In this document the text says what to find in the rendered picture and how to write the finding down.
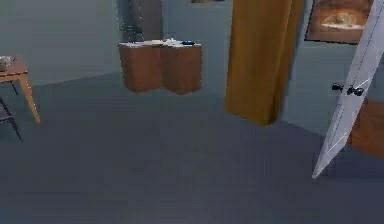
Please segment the brown kitchen counter cabinet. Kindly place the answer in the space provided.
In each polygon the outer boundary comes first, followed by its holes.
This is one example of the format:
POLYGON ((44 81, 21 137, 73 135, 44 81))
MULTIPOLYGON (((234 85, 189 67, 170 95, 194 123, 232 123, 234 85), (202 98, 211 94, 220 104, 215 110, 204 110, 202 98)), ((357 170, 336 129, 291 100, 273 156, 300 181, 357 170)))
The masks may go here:
POLYGON ((118 44, 124 85, 140 93, 156 89, 184 95, 202 88, 202 45, 151 40, 118 44))

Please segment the tall ochre wooden cupboard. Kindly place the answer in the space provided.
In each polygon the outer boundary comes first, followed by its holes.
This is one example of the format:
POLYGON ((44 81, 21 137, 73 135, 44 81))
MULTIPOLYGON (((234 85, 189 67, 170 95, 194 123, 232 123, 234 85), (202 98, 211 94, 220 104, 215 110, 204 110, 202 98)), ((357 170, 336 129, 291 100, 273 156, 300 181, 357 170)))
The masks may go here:
POLYGON ((304 0, 233 0, 225 105, 261 126, 280 114, 304 0))

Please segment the grey fridge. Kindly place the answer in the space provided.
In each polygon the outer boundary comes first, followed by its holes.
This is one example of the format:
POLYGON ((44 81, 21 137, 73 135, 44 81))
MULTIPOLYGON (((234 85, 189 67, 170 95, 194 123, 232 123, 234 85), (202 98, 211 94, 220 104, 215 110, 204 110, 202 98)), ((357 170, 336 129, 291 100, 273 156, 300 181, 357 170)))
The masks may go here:
POLYGON ((122 42, 163 37, 162 0, 116 0, 116 10, 122 42))

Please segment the white room door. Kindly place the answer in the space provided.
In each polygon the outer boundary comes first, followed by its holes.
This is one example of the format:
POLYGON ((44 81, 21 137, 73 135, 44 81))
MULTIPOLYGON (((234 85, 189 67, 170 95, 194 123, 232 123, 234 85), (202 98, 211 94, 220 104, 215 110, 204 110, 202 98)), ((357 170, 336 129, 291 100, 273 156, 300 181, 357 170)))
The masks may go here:
POLYGON ((383 54, 384 0, 373 0, 367 23, 313 170, 313 179, 316 179, 345 147, 383 54))

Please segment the brown wooden cabinet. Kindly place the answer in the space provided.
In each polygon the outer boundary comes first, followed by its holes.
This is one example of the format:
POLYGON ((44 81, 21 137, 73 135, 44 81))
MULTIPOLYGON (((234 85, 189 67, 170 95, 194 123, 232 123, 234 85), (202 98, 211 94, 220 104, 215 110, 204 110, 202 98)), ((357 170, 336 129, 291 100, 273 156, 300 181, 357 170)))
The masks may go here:
POLYGON ((384 159, 384 102, 364 100, 347 144, 384 159))

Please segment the light wooden table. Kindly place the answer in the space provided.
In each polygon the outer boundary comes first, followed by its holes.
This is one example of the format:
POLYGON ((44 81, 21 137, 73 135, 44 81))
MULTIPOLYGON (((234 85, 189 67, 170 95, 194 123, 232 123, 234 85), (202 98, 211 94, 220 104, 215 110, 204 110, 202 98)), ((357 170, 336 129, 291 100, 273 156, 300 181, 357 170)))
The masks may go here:
POLYGON ((32 87, 28 80, 28 69, 22 55, 9 56, 7 60, 7 70, 0 72, 0 83, 11 81, 19 82, 35 122, 40 124, 40 116, 32 95, 32 87))

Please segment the black chair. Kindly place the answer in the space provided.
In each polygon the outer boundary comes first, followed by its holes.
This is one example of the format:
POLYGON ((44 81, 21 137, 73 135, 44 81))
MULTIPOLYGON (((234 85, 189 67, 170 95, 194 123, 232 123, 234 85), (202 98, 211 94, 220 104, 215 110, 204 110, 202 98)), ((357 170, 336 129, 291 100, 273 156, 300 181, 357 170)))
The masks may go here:
POLYGON ((12 115, 11 111, 9 110, 3 98, 0 96, 0 124, 2 123, 10 123, 16 135, 18 136, 19 140, 20 141, 23 140, 14 116, 12 115))

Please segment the grey object on table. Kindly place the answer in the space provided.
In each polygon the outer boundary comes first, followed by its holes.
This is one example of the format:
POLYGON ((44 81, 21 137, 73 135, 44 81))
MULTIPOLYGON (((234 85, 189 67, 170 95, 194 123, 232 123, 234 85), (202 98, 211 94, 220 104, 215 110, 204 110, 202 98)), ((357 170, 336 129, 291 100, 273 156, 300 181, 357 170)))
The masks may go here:
POLYGON ((10 65, 10 56, 0 56, 0 72, 5 72, 10 65))

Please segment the brown framed wall picture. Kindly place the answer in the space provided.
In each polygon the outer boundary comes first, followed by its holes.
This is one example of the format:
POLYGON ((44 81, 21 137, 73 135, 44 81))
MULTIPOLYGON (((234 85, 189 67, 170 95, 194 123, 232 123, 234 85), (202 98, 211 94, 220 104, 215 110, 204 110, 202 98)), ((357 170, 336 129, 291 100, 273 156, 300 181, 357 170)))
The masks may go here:
POLYGON ((374 0, 313 0, 306 41, 357 45, 374 0))

